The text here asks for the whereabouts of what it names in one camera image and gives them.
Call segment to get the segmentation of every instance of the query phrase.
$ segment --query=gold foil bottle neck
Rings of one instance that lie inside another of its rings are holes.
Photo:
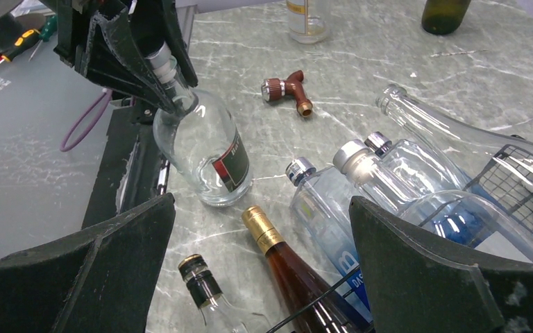
[[[259,206],[251,206],[245,210],[242,213],[242,221],[264,254],[275,244],[285,241]]]

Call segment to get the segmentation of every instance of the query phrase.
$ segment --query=robotic hand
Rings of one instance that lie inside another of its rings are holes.
[[[60,59],[88,80],[163,110],[173,103],[144,57],[163,42],[185,80],[197,86],[178,25],[175,0],[42,0],[58,15]]]

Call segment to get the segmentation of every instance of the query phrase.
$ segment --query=wire rack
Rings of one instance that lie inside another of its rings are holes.
[[[464,189],[473,191],[473,187],[478,185],[487,193],[483,193],[483,196],[490,197],[490,200],[504,213],[514,218],[533,234],[533,154],[517,146],[504,146]],[[304,311],[335,291],[359,269],[359,266],[355,267],[324,294],[300,311],[273,326],[267,333],[277,332],[290,323]],[[348,297],[352,292],[353,290],[348,291],[343,297]],[[371,326],[364,333],[374,331],[374,323],[371,323]]]

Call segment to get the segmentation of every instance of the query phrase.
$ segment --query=liquor bottle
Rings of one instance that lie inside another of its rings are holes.
[[[271,324],[265,315],[233,307],[221,292],[200,255],[191,255],[179,265],[183,281],[203,316],[207,333],[265,333]]]
[[[223,101],[187,86],[166,44],[146,57],[175,110],[158,110],[156,144],[204,203],[224,206],[251,185],[251,169],[242,139]]]
[[[287,0],[291,38],[301,44],[320,42],[330,35],[329,0]]]
[[[381,132],[370,134],[364,144],[381,158],[378,162],[420,196],[444,189],[463,189],[466,177],[443,153],[401,139],[395,144]]]
[[[307,265],[281,237],[258,206],[242,213],[242,221],[250,230],[271,267],[287,309],[293,314],[325,293],[330,285]],[[351,333],[361,332],[369,323],[336,291],[294,319],[297,332]]]
[[[422,28],[433,35],[447,35],[461,26],[471,0],[427,0]]]
[[[487,199],[456,189],[420,196],[379,161],[360,140],[342,146],[333,160],[363,194],[402,220],[482,252],[533,263],[533,235]]]
[[[468,175],[466,191],[491,201],[533,233],[533,142],[454,120],[397,85],[388,85],[376,104],[416,142],[442,152]]]
[[[290,205],[292,214],[340,274],[346,276],[359,264],[348,215],[350,200],[359,195],[358,190],[333,166],[317,171],[305,157],[291,161],[285,173],[297,187]],[[347,301],[367,321],[372,321],[362,272],[358,270],[347,283],[356,294],[347,297]]]

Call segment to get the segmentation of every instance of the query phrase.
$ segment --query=white label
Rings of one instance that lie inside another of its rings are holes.
[[[493,235],[487,237],[487,239],[485,239],[475,249],[490,255],[504,257],[506,259],[532,263],[530,259],[526,258],[526,256],[520,252],[519,249],[505,239],[505,237],[503,237],[503,235],[499,232],[494,232]]]
[[[287,0],[287,18],[289,28],[296,33],[307,33],[307,1]]]

